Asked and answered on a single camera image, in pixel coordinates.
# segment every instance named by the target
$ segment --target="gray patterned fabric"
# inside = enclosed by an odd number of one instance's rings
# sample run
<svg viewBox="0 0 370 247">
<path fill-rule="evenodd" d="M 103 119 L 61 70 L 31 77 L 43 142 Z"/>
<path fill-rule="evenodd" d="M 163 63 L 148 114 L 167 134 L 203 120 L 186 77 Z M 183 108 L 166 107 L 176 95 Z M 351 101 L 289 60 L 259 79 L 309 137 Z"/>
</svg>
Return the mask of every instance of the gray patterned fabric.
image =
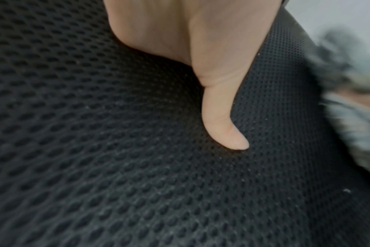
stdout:
<svg viewBox="0 0 370 247">
<path fill-rule="evenodd" d="M 326 117 L 357 164 L 370 171 L 370 108 L 333 93 L 341 86 L 370 93 L 369 52 L 348 30 L 336 28 L 309 47 L 306 55 L 324 90 Z"/>
</svg>

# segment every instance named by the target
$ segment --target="white floor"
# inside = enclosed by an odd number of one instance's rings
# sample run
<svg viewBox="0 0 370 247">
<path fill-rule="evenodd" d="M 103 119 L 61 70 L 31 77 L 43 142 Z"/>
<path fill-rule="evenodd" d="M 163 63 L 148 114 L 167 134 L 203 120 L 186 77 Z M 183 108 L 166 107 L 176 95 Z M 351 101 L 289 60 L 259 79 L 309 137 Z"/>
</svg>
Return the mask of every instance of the white floor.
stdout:
<svg viewBox="0 0 370 247">
<path fill-rule="evenodd" d="M 313 39 L 327 27 L 344 25 L 370 49 L 370 0 L 289 0 L 286 9 Z"/>
</svg>

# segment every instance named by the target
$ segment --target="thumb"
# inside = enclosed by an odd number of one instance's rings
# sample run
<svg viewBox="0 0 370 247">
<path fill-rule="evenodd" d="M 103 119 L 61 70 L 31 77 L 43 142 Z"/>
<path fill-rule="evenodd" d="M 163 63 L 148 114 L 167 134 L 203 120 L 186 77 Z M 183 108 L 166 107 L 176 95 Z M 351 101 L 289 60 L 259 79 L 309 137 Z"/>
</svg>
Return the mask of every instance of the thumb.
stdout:
<svg viewBox="0 0 370 247">
<path fill-rule="evenodd" d="M 222 83 L 212 83 L 204 90 L 202 120 L 210 136 L 221 145 L 234 150 L 249 148 L 249 142 L 233 124 L 231 108 L 243 76 L 230 78 Z M 201 84 L 210 85 L 199 78 Z"/>
</svg>

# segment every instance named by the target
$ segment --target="person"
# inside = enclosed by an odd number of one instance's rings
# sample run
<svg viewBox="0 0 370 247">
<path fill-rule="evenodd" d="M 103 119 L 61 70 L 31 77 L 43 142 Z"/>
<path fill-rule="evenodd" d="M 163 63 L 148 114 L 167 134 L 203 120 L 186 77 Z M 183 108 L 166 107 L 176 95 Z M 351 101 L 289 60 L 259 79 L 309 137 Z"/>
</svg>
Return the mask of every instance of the person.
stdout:
<svg viewBox="0 0 370 247">
<path fill-rule="evenodd" d="M 281 0 L 104 0 L 109 25 L 129 47 L 182 62 L 205 88 L 202 120 L 221 145 L 249 142 L 232 123 L 235 95 Z"/>
</svg>

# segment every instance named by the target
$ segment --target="mesh surface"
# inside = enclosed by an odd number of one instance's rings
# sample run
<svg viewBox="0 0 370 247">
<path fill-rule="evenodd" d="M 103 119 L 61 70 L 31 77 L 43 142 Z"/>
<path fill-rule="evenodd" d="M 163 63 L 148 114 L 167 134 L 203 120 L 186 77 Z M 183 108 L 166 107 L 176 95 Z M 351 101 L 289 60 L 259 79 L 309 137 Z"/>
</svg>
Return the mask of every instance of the mesh surface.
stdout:
<svg viewBox="0 0 370 247">
<path fill-rule="evenodd" d="M 0 0 L 0 247 L 361 247 L 370 176 L 322 117 L 282 10 L 211 140 L 181 64 L 119 45 L 99 0 Z"/>
</svg>

